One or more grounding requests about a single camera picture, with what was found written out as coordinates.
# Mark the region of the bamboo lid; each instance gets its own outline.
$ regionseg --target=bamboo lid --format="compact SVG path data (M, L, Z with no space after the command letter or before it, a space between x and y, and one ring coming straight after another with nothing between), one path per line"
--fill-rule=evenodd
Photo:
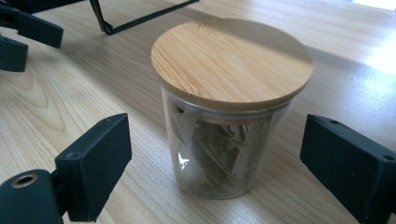
M167 31L155 42L151 61L177 98L230 112L287 102L313 70L308 51L292 36L234 19L188 22Z

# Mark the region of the black clamp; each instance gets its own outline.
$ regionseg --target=black clamp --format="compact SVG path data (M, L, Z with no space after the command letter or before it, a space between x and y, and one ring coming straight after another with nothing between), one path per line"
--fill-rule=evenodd
M59 48L64 29L41 20L26 12L19 11L0 3L0 26L16 29L18 35L40 43ZM18 41L0 36L0 69L23 72L25 69L28 46Z
M308 115L302 162L359 223L396 212L396 153L346 125Z
M55 158L0 186L0 223L95 221L132 158L127 114L103 119Z

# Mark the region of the glass jar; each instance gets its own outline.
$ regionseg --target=glass jar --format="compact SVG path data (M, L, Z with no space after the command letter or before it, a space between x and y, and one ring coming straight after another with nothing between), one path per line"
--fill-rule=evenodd
M306 48L264 24L213 19L167 31L151 61L177 183L215 199L247 192L277 123L311 76Z
M247 192L262 168L288 103L227 114L177 99L162 88L177 183L198 195L227 199Z

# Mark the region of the wooden lid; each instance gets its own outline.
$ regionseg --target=wooden lid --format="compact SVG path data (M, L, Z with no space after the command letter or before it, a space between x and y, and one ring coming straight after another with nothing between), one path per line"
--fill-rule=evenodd
M312 60L292 36L252 21L181 24L160 36L151 61L176 97L208 109L263 110L295 96Z

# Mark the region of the wooden table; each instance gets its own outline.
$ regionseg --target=wooden table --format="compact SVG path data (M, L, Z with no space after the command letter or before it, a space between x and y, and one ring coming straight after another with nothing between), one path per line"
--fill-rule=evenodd
M101 6L117 25L179 2ZM337 119L396 149L393 11L338 0L201 0L113 36L100 32L89 1L36 15L62 26L64 40L53 49L0 29L29 45L24 73L0 71L0 182L35 168L52 171L53 159L93 124L127 112L134 156L98 223L356 223L299 159L306 115ZM231 200L177 187L149 57L165 31L214 16L288 32L314 59L314 75L293 102L262 174L249 193Z

